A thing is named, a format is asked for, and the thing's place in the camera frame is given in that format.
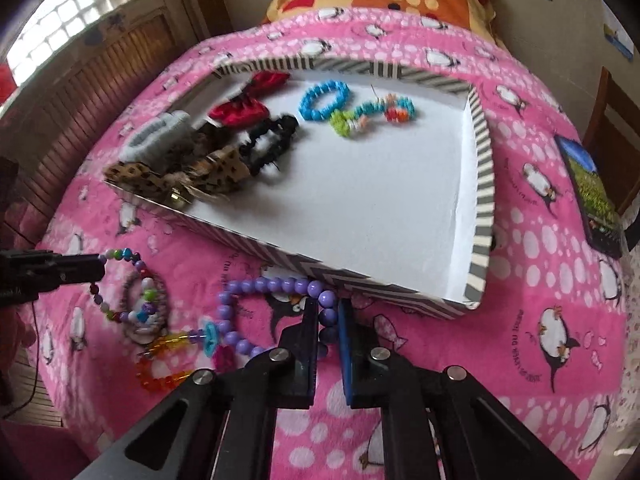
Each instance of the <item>chair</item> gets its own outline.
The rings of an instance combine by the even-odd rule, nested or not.
[[[605,115],[607,105],[640,140],[640,108],[602,67],[598,95],[582,143],[596,163],[607,196],[622,215],[640,191],[640,152]]]

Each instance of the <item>glass block window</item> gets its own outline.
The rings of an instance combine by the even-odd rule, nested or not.
[[[72,37],[129,0],[44,0],[24,25],[6,60],[18,86]]]

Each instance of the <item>bed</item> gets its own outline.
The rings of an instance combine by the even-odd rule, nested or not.
[[[367,23],[379,24],[388,34],[363,37],[359,31]],[[153,31],[160,34],[162,28]],[[10,234],[27,247],[44,235],[38,247],[60,253],[131,247],[166,283],[172,307],[170,329],[202,327],[212,319],[213,297],[226,280],[285,271],[205,240],[179,222],[165,222],[123,203],[102,181],[102,170],[116,159],[122,143],[137,127],[170,107],[221,63],[295,56],[309,38],[330,46],[317,56],[388,60],[452,75],[479,89],[494,150],[496,201],[495,248],[480,309],[447,322],[348,290],[340,293],[351,296],[362,322],[382,327],[381,344],[414,364],[436,370],[458,364],[471,371],[572,471],[586,479],[620,399],[626,323],[622,271],[619,263],[592,250],[585,240],[572,184],[554,142],[555,133],[578,140],[573,125],[544,84],[491,38],[430,16],[365,7],[307,10],[262,27],[210,38],[161,72],[157,61],[153,70],[146,71],[150,78],[154,71],[160,73],[137,97],[131,97],[103,135],[96,132],[85,143],[92,147],[77,173],[65,182],[59,203],[53,198],[44,203],[41,187],[35,185],[35,175],[42,172],[23,176],[31,199],[17,201],[21,208],[16,206],[15,214],[9,215],[5,232],[10,228]],[[139,52],[149,51],[156,43],[140,47]],[[434,50],[450,63],[430,62],[427,52]],[[170,52],[164,55],[171,57]],[[129,65],[127,73],[134,72]],[[78,126],[83,115],[84,110],[78,111],[68,132],[82,129]],[[65,147],[66,152],[78,150]],[[65,167],[57,156],[57,161],[47,163],[47,171],[60,172]],[[527,164],[558,190],[551,207],[523,177]],[[45,205],[55,209],[50,222],[40,210]],[[611,276],[613,284],[605,283]],[[100,284],[106,301],[118,302],[124,279],[123,266],[108,266]],[[621,291],[615,298],[605,294],[612,286]],[[291,298],[280,300],[292,303]],[[270,301],[268,297],[244,301],[238,321],[243,333],[265,348],[274,344]],[[81,345],[70,338],[76,308],[82,311],[85,325]],[[276,323],[276,337],[301,313],[300,309],[291,312]],[[23,316],[29,320],[27,312]],[[95,308],[86,286],[43,295],[36,302],[35,321],[42,334],[40,370],[49,395],[65,426],[93,458],[163,393],[140,387],[135,363],[141,348]],[[160,378],[198,367],[210,367],[210,360],[191,347],[154,360],[152,373]],[[381,434],[379,412],[354,412],[346,406],[338,356],[332,349],[319,364],[314,407],[308,412],[278,414],[272,471],[278,478],[365,474],[381,479]]]

